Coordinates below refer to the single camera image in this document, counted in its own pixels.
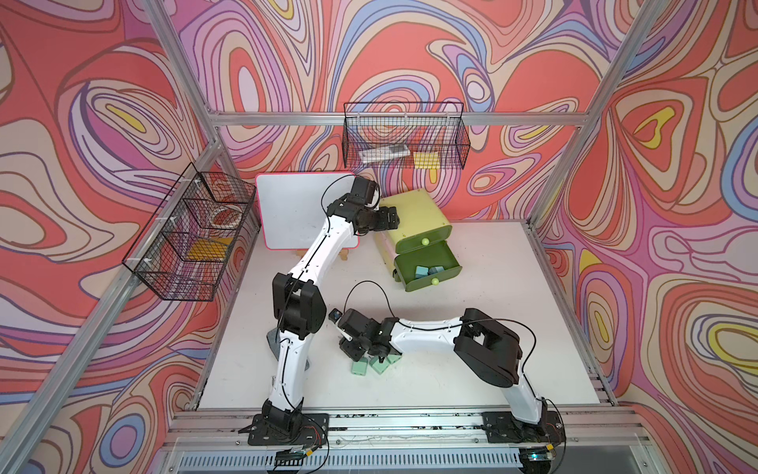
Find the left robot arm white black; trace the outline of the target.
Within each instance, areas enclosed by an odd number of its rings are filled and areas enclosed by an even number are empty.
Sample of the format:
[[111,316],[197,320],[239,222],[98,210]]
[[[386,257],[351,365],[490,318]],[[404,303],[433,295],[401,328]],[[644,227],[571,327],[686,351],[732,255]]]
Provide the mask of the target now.
[[394,207],[369,207],[338,199],[326,209],[324,225],[305,255],[287,273],[272,281],[274,316],[280,335],[278,369],[266,404],[290,415],[301,410],[308,353],[327,318],[319,282],[336,262],[347,240],[359,234],[396,230]]

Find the yellow green drawer cabinet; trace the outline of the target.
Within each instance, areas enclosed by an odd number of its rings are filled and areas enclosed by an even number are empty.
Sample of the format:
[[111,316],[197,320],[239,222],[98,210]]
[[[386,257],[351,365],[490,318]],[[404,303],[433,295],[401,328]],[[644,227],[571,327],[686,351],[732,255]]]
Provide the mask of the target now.
[[[380,205],[381,207],[397,208],[400,217],[400,229],[424,231],[451,224],[430,194],[423,189],[385,197],[385,199],[381,199]],[[395,252],[393,231],[374,234],[374,241],[391,276],[394,272],[394,260],[400,255]]]

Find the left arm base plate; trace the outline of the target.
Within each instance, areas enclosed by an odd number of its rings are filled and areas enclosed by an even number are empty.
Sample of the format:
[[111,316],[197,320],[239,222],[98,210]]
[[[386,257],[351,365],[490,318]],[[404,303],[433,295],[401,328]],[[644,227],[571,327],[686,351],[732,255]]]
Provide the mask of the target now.
[[280,417],[254,416],[252,424],[239,434],[248,436],[249,446],[325,446],[330,426],[327,413],[285,414]]

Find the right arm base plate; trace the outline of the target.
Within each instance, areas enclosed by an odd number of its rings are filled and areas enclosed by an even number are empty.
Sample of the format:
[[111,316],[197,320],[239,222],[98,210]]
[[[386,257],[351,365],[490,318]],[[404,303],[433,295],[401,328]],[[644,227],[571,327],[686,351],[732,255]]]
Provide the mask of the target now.
[[511,412],[483,412],[482,429],[490,444],[554,444],[566,439],[565,424],[557,411],[545,411],[536,425],[516,420]]

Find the green top drawer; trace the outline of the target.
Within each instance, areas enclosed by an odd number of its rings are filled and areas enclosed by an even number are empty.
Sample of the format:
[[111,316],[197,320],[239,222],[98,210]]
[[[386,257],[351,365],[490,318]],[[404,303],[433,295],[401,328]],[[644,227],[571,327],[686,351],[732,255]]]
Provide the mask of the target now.
[[397,229],[393,231],[395,252],[406,254],[444,242],[452,233],[452,225],[444,225],[418,231],[414,229]]

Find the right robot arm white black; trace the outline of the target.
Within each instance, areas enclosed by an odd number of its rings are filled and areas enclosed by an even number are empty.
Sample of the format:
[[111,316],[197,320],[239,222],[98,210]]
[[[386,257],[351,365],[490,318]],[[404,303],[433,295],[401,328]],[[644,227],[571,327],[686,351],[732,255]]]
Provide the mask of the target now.
[[454,353],[481,381],[503,391],[514,420],[543,424],[547,406],[526,378],[528,357],[519,335],[481,310],[468,308],[458,319],[413,322],[394,316],[377,321],[355,309],[334,309],[329,320],[341,334],[341,351],[352,361],[368,357],[388,363],[418,352]]

